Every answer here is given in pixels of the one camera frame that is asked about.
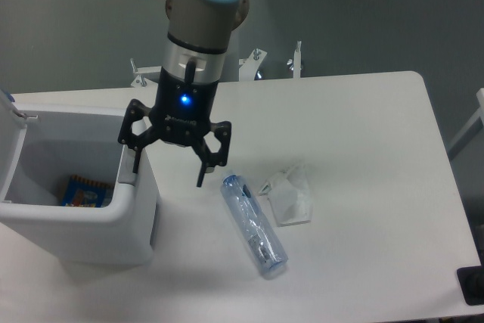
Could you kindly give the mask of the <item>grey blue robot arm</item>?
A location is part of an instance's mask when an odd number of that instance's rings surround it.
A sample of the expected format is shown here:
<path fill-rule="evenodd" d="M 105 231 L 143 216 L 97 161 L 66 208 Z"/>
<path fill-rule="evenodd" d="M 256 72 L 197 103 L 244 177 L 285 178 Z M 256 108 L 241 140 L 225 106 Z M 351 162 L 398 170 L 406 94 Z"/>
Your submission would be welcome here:
<path fill-rule="evenodd" d="M 118 141 L 135 162 L 156 141 L 190 147 L 200 173 L 228 161 L 231 124 L 210 119 L 231 33 L 245 20 L 248 0 L 166 0 L 166 53 L 154 105 L 132 100 Z"/>

